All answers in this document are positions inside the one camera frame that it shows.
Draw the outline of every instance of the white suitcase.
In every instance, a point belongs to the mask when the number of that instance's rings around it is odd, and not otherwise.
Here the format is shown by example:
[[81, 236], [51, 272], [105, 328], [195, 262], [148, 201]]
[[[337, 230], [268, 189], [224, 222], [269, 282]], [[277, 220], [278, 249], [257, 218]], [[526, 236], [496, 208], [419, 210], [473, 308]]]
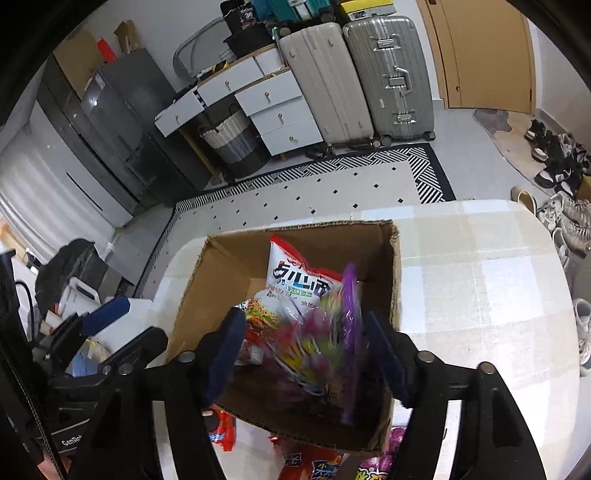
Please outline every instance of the white suitcase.
[[279, 42], [324, 141], [371, 139], [374, 127], [341, 27], [325, 23]]

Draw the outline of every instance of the cardboard box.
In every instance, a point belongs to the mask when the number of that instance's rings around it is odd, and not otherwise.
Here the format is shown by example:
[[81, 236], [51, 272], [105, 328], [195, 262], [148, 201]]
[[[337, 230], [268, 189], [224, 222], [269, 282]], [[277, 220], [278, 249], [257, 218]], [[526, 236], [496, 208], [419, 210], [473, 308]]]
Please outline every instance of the cardboard box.
[[591, 177], [583, 176], [583, 183], [577, 192], [577, 200], [589, 200], [591, 202]]
[[[398, 231], [392, 222], [336, 222], [229, 233], [208, 238], [179, 307], [167, 358], [194, 349], [215, 331], [228, 310], [265, 288], [269, 239], [277, 233], [313, 267], [342, 272], [352, 261], [363, 281], [362, 308], [398, 324], [400, 290]], [[381, 411], [355, 428], [301, 411], [273, 409], [265, 390], [277, 384], [264, 368], [240, 367], [218, 405], [273, 434], [346, 452], [381, 453], [389, 435], [391, 397], [384, 389]]]
[[53, 54], [78, 97], [84, 97], [89, 80], [105, 63], [95, 38], [90, 32], [81, 30], [61, 42]]
[[121, 22], [114, 33], [117, 35], [123, 55], [127, 55], [141, 47], [133, 21]]

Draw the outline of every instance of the silver suitcase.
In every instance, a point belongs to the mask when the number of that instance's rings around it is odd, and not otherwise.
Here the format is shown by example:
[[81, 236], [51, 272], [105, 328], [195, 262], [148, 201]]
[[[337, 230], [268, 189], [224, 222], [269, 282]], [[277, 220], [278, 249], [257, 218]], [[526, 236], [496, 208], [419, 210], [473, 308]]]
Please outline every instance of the silver suitcase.
[[431, 87], [413, 22], [373, 17], [351, 22], [343, 32], [382, 144], [392, 138], [434, 140]]
[[374, 127], [341, 27], [325, 23], [279, 42], [329, 145], [366, 140]]

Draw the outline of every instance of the wooden door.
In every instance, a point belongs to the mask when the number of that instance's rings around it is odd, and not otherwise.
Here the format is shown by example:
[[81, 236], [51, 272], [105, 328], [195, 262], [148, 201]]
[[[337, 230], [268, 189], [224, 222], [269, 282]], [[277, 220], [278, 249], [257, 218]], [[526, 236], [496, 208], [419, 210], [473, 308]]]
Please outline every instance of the wooden door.
[[535, 74], [525, 17], [506, 0], [422, 1], [436, 31], [448, 105], [531, 113]]

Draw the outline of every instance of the white tablecloth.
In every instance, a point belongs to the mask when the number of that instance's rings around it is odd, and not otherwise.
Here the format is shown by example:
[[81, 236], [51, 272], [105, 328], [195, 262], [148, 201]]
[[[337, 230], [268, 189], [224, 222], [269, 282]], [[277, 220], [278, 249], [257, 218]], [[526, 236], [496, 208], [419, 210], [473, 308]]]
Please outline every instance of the white tablecloth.
[[[446, 363], [495, 364], [531, 430], [548, 480], [558, 480], [574, 426], [579, 357], [569, 290], [547, 231], [522, 206], [504, 200], [366, 210], [349, 218], [397, 224], [400, 330]], [[171, 332], [204, 241], [189, 242], [170, 262], [148, 323]], [[458, 413], [459, 406], [451, 405], [437, 479], [449, 475]], [[395, 408], [394, 417], [404, 412]], [[165, 478], [173, 479], [165, 439], [159, 448]], [[229, 479], [275, 480], [281, 469], [265, 432], [244, 422], [234, 451], [219, 457]]]

